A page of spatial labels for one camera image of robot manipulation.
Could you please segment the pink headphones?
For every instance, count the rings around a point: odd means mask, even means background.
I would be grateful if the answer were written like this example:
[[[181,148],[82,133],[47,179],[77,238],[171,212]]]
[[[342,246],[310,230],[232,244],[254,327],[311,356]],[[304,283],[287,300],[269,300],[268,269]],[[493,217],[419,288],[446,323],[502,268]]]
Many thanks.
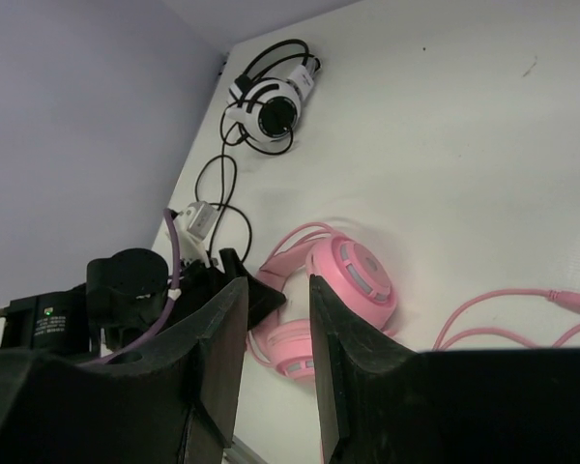
[[[365,246],[324,222],[309,222],[289,232],[269,254],[256,279],[276,291],[300,269],[320,276],[352,311],[383,331],[397,306],[388,273]],[[310,322],[282,323],[275,309],[246,336],[254,360],[294,381],[314,379]]]

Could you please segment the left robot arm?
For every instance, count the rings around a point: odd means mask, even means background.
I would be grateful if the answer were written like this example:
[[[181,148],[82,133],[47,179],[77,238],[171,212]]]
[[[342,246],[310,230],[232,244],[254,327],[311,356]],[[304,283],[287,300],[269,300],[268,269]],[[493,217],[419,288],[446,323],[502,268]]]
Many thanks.
[[[257,280],[235,249],[221,252],[222,269],[199,261],[179,272],[181,295],[165,325],[191,316],[227,283],[246,277],[247,325],[254,328],[286,302],[282,292]],[[0,346],[27,348],[74,363],[97,357],[101,348],[118,351],[153,327],[167,302],[172,278],[165,260],[145,248],[130,248],[88,263],[83,284],[13,300],[0,308],[5,325]]]

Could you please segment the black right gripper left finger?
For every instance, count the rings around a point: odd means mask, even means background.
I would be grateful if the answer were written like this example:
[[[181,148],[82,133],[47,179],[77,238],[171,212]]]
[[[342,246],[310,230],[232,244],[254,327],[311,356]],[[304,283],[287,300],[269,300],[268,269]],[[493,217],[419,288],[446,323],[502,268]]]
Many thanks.
[[[0,463],[219,463],[232,442],[247,283],[108,364],[0,350]]]

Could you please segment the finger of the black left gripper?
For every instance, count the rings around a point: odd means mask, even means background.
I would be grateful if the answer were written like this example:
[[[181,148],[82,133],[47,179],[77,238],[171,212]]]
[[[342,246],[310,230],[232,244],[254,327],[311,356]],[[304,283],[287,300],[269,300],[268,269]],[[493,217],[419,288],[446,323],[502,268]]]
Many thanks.
[[[234,248],[223,248],[220,251],[220,259],[224,273],[230,280],[239,277],[246,278],[247,329],[249,331],[286,303],[286,297],[280,291],[258,280],[246,269]]]

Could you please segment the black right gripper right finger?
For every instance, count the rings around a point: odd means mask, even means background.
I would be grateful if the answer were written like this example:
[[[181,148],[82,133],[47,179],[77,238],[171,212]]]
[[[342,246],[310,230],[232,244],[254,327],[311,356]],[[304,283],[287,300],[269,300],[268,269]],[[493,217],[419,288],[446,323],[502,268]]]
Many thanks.
[[[580,463],[580,349],[414,352],[309,281],[328,463]]]

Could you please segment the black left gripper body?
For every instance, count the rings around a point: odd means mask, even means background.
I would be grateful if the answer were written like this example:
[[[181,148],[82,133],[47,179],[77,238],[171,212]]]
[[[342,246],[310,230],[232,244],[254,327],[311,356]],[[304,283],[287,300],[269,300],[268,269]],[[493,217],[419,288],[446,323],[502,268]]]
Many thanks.
[[[181,262],[171,253],[172,265],[150,249],[139,253],[139,336],[152,338],[192,315],[226,283],[227,277],[214,266],[195,261]]]

